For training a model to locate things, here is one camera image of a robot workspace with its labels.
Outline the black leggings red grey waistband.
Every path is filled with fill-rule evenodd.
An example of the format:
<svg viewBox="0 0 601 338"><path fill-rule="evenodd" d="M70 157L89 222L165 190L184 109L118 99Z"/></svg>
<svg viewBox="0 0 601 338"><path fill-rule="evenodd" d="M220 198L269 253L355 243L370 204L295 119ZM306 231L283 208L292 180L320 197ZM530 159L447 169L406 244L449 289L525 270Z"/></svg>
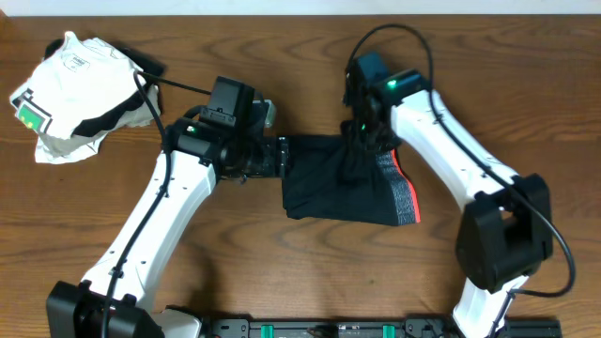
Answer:
<svg viewBox="0 0 601 338"><path fill-rule="evenodd" d="M290 167L282 181L283 208L291 219L401 226L419 223L413 184L398 160L401 140L386 135L371 148L354 121L340 135L292 135Z"/></svg>

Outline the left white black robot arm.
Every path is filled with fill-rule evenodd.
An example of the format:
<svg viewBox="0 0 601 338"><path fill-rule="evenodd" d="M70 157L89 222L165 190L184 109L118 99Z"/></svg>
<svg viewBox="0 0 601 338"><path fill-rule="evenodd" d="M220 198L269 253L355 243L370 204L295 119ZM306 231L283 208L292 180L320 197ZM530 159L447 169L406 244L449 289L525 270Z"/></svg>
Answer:
<svg viewBox="0 0 601 338"><path fill-rule="evenodd" d="M289 141L262 123L238 127L182 117L115 241L79 284L58 282L46 300L53 337L199 337L201 317L180 308L156 314L162 273L192 216L221 179L283 177Z"/></svg>

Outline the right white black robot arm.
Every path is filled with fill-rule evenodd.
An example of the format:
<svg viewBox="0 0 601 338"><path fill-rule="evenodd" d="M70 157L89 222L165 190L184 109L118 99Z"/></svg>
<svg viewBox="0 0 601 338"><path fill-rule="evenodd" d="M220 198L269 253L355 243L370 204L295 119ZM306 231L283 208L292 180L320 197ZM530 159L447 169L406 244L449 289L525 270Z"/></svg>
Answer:
<svg viewBox="0 0 601 338"><path fill-rule="evenodd" d="M349 70L345 104L366 149L411 146L461 211L455 256L466 276L452 312L460 337L497 337L516 294L553 255L550 197L538 175L520 176L455 119L415 70Z"/></svg>

